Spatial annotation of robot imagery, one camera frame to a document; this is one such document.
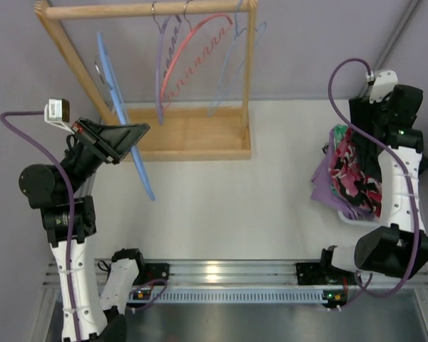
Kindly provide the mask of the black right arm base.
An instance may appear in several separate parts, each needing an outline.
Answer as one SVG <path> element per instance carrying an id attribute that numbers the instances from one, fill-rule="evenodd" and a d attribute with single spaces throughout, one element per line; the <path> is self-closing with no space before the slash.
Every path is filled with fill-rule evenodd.
<path id="1" fill-rule="evenodd" d="M 300 262 L 295 264 L 297 283 L 300 286 L 327 285 L 327 272 L 319 262 Z"/>

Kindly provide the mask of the black trousers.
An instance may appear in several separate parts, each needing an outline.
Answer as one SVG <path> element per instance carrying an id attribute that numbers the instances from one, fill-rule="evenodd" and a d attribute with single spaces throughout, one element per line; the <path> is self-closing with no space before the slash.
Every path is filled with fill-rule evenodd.
<path id="1" fill-rule="evenodd" d="M 366 98 L 349 99 L 351 123 L 367 134 L 393 148 L 414 147 L 417 152 L 424 151 L 423 132 L 413 128 L 422 96 L 415 99 L 392 100 L 388 95 L 380 103 L 370 104 Z M 357 151 L 360 169 L 365 174 L 382 180 L 379 154 L 383 151 L 374 142 L 354 132 L 352 141 Z"/>

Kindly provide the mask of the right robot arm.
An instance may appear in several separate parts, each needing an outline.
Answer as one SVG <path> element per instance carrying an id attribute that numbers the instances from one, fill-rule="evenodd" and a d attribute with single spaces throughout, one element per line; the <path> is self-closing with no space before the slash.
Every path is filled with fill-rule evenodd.
<path id="1" fill-rule="evenodd" d="M 377 228 L 355 245 L 323 250 L 329 268 L 410 279 L 428 261 L 428 236 L 419 209 L 424 139 L 412 127 L 422 100 L 421 89 L 402 84 L 394 85 L 380 102 L 350 100 L 352 123 L 380 142 L 381 212 Z"/>

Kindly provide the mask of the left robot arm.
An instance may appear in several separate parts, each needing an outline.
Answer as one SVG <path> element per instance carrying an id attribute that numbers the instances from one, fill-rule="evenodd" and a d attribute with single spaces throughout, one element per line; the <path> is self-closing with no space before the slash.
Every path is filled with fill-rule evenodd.
<path id="1" fill-rule="evenodd" d="M 20 190 L 30 207 L 40 211 L 56 260 L 63 302 L 62 341 L 127 339 L 126 303 L 146 262 L 137 248 L 115 252 L 100 291 L 93 255 L 97 232 L 93 198 L 74 194 L 103 163 L 117 165 L 149 129 L 147 123 L 100 125 L 80 118 L 66 138 L 62 161 L 30 165 L 20 175 Z"/>

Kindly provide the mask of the blue plastic hanger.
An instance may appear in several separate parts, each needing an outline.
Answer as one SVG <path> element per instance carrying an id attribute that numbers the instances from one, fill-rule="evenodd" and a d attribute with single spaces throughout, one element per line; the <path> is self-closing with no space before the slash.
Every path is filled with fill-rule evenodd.
<path id="1" fill-rule="evenodd" d="M 108 90 L 110 92 L 111 99 L 113 101 L 113 107 L 115 108 L 116 115 L 118 116 L 118 121 L 121 125 L 130 124 L 131 122 L 128 117 L 128 112 L 124 107 L 124 101 L 121 95 L 120 88 L 118 86 L 116 75 L 114 73 L 113 66 L 106 49 L 106 45 L 103 41 L 103 34 L 100 31 L 98 31 L 96 34 L 96 40 L 103 73 L 106 78 L 105 84 L 107 85 Z M 142 185 L 146 190 L 149 199 L 151 201 L 155 201 L 156 196 L 154 195 L 153 190 L 151 188 L 151 183 L 148 179 L 146 168 L 137 145 L 131 148 L 131 156 L 141 179 Z"/>

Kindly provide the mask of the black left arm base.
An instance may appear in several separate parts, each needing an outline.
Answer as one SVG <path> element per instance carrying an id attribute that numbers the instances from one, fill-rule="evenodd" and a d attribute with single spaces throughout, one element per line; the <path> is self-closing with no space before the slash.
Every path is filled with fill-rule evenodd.
<path id="1" fill-rule="evenodd" d="M 168 280 L 170 274 L 170 264 L 151 262 L 144 266 L 138 267 L 138 276 L 133 282 L 135 286 L 143 285 L 152 280 L 165 279 Z"/>

